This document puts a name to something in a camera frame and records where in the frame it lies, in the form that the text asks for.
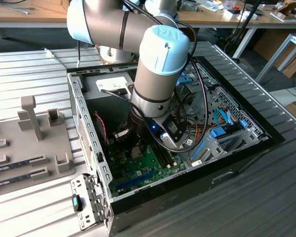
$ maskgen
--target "wooden table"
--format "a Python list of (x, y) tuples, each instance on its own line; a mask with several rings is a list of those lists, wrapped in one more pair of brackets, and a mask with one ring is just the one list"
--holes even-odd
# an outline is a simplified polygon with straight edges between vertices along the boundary
[[(18, 5), (31, 5), (31, 0)], [(243, 3), (238, 2), (240, 9), (243, 8)], [(46, 10), (36, 7), (36, 10), (30, 10), (30, 14), (26, 15), (0, 5), (0, 28), (65, 28), (66, 14)], [(199, 6), (198, 12), (189, 12), (180, 10), (180, 20), (189, 23), (195, 28), (236, 28), (238, 19), (226, 19), (223, 16), (223, 11), (212, 12)], [(271, 8), (263, 9), (264, 15), (258, 16), (257, 20), (251, 20), (247, 25), (248, 31), (243, 37), (238, 49), (234, 53), (234, 58), (239, 58), (253, 34), (257, 29), (296, 29), (296, 24), (282, 23), (270, 15), (273, 10)]]

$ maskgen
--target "floor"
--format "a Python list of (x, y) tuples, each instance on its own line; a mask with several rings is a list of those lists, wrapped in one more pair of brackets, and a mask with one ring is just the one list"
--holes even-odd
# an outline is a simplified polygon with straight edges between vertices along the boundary
[[(48, 49), (62, 49), (76, 47), (76, 41), (71, 38), (67, 29), (63, 28), (48, 28), (48, 29), (5, 29), (9, 39), (1, 39), (0, 36), (0, 52), (15, 52), (15, 51), (31, 51), (41, 50), (46, 47)], [(214, 35), (215, 31), (201, 29), (198, 33), (198, 40), (209, 41), (215, 44), (217, 37)], [(249, 72), (251, 76), (255, 77), (265, 66), (267, 61), (262, 58), (255, 51), (244, 51), (242, 57), (247, 60), (254, 68), (255, 73)], [(270, 80), (264, 85), (268, 91), (277, 91), (292, 87), (292, 80), (287, 78), (284, 74), (278, 74), (278, 71), (273, 67), (265, 76), (262, 84)]]

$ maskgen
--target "label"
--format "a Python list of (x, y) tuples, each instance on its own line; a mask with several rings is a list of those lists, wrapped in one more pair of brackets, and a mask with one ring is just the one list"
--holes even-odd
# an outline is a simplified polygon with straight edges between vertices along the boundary
[(191, 139), (188, 139), (188, 140), (186, 141), (186, 143), (187, 143), (188, 145), (192, 145), (193, 141), (192, 141)]
[(1, 170), (6, 170), (6, 169), (9, 169), (9, 168), (10, 168), (9, 166), (2, 167), (2, 168), (0, 168), (0, 171), (1, 171)]
[(197, 165), (199, 165), (201, 163), (202, 163), (201, 160), (197, 160), (196, 162), (192, 163), (192, 166), (194, 167), (194, 166), (197, 166)]
[(97, 80), (96, 85), (98, 86), (99, 91), (102, 89), (104, 90), (118, 90), (126, 87), (126, 79), (125, 77), (118, 77), (118, 78), (108, 78), (108, 79), (101, 79)]
[(9, 183), (10, 183), (10, 181), (5, 181), (5, 182), (0, 183), (0, 186), (5, 185), (5, 184), (9, 184)]

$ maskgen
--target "clutter on desk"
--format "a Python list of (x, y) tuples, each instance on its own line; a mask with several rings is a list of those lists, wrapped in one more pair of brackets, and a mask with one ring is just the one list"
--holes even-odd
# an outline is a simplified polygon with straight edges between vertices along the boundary
[(181, 9), (185, 11), (197, 11), (198, 3), (190, 0), (183, 0)]
[(223, 4), (219, 0), (214, 0), (214, 1), (209, 0), (201, 4), (201, 6), (213, 12), (223, 9)]
[[(241, 20), (241, 21), (245, 21), (247, 19), (247, 17), (250, 15), (250, 12), (249, 11), (244, 11), (243, 14), (242, 14), (242, 11), (240, 11), (237, 19), (238, 20)], [(255, 13), (253, 13), (252, 17), (250, 20), (256, 20), (258, 17), (258, 15), (256, 15)]]
[(296, 0), (284, 0), (282, 6), (270, 13), (284, 23), (296, 23)]
[(223, 10), (223, 17), (225, 19), (237, 19), (240, 14), (239, 9), (224, 9)]

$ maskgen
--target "slotted metal surface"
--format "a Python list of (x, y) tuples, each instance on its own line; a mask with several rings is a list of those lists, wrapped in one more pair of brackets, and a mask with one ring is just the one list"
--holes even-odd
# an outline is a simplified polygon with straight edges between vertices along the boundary
[[(53, 50), (68, 67), (77, 51)], [(80, 66), (99, 65), (95, 50), (81, 51)], [(296, 236), (296, 122), (283, 108), (207, 42), (205, 56), (285, 137), (236, 178), (135, 226), (120, 236)], [(104, 227), (81, 233), (69, 180), (86, 172), (70, 110), (66, 70), (44, 51), (0, 53), (0, 121), (17, 118), (19, 97), (35, 95), (36, 113), (58, 108), (66, 124), (76, 164), (73, 176), (0, 196), (0, 236), (106, 236)]]

